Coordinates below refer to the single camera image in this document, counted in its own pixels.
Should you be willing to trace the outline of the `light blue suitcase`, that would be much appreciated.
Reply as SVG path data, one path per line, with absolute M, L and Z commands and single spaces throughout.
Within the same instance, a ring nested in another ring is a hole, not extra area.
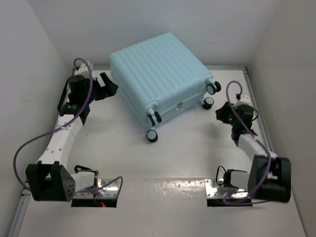
M 115 83 L 145 129 L 155 129 L 203 101 L 213 75 L 173 33 L 118 50 L 110 55 Z M 162 123 L 151 127 L 157 111 Z

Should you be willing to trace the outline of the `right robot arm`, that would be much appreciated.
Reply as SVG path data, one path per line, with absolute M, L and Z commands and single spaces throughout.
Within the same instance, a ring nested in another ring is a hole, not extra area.
M 223 180 L 216 184 L 227 190 L 223 203 L 231 206 L 250 206 L 252 199 L 259 203 L 289 202 L 291 197 L 291 162 L 268 150 L 252 130 L 257 113 L 250 99 L 242 92 L 236 94 L 237 102 L 227 100 L 216 110 L 216 119 L 232 126 L 232 140 L 252 161 L 251 171 L 227 169 Z

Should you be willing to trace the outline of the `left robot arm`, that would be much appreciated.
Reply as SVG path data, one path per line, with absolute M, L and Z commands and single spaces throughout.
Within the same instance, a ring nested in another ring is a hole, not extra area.
M 118 86 L 105 73 L 90 81 L 85 76 L 71 76 L 64 86 L 55 131 L 46 150 L 35 164 L 28 164 L 26 177 L 35 201 L 71 201 L 75 193 L 93 191 L 98 171 L 76 165 L 73 174 L 67 170 L 75 138 L 84 126 L 93 101 L 114 96 Z

